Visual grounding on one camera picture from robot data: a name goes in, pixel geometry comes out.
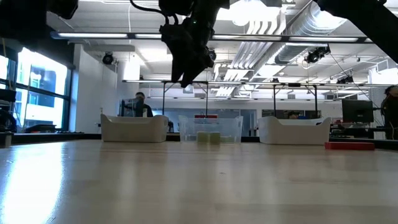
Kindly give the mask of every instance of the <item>security camera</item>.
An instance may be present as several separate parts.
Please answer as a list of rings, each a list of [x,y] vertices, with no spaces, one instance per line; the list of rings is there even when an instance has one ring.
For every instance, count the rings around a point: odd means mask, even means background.
[[[214,51],[214,49],[209,49],[209,56],[210,56],[210,59],[211,59],[212,61],[215,61],[215,60],[216,60],[217,54],[216,54],[216,52]]]
[[[102,62],[105,65],[112,65],[112,62],[114,60],[112,55],[113,55],[112,52],[106,52],[105,56],[102,58]]]

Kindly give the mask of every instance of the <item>window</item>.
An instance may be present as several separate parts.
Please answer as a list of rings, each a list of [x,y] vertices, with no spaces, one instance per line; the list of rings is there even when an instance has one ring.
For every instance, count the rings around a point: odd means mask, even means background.
[[[64,99],[17,88],[14,117],[21,127],[54,124],[62,128]]]
[[[64,95],[68,68],[39,53],[23,49],[18,53],[17,83]]]
[[[8,58],[0,56],[0,78],[2,79],[7,79],[8,61]]]
[[[26,48],[18,53],[18,63],[0,56],[0,88],[10,84],[16,88],[11,113],[19,132],[36,124],[68,129],[71,73],[66,66]]]

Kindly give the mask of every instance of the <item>computer monitor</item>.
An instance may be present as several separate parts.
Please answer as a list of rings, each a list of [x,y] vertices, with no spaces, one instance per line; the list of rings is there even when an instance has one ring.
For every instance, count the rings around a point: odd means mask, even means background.
[[[372,123],[373,103],[366,100],[343,100],[343,122],[345,123]]]

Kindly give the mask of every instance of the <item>table surface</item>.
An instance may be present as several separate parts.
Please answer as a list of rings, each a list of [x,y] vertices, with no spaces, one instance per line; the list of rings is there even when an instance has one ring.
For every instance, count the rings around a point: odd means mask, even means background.
[[[397,223],[398,154],[97,140],[0,150],[1,223]]]

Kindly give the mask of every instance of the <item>black cable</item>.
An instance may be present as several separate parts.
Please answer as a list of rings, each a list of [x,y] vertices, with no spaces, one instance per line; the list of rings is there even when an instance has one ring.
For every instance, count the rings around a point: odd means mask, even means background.
[[[176,14],[173,14],[174,25],[178,25],[178,18]]]
[[[344,74],[345,74],[346,76],[349,76],[349,75],[346,73],[346,71],[341,67],[341,65],[337,62],[337,60],[334,58],[334,56],[333,56],[332,54],[330,54],[330,56],[333,58],[333,60],[336,62],[336,64],[340,67],[341,71],[343,71]],[[373,104],[375,107],[379,108],[378,105],[375,104],[375,103],[373,102],[373,100],[371,100],[370,97],[359,87],[359,85],[357,85],[355,82],[353,82],[353,84],[362,92],[362,94],[364,94],[364,95],[369,99],[370,102],[372,102],[372,104]],[[378,123],[380,126],[383,126],[383,124],[381,124],[379,120],[377,120],[376,118],[374,118],[374,119],[376,120],[376,123]]]
[[[169,24],[169,18],[166,16],[166,14],[164,14],[161,10],[158,9],[151,9],[151,8],[146,8],[146,7],[142,7],[142,6],[138,6],[136,3],[134,3],[132,0],[130,0],[130,3],[132,4],[132,6],[134,6],[136,9],[142,10],[142,11],[147,11],[147,12],[157,12],[160,13],[164,16],[165,19],[165,23]]]

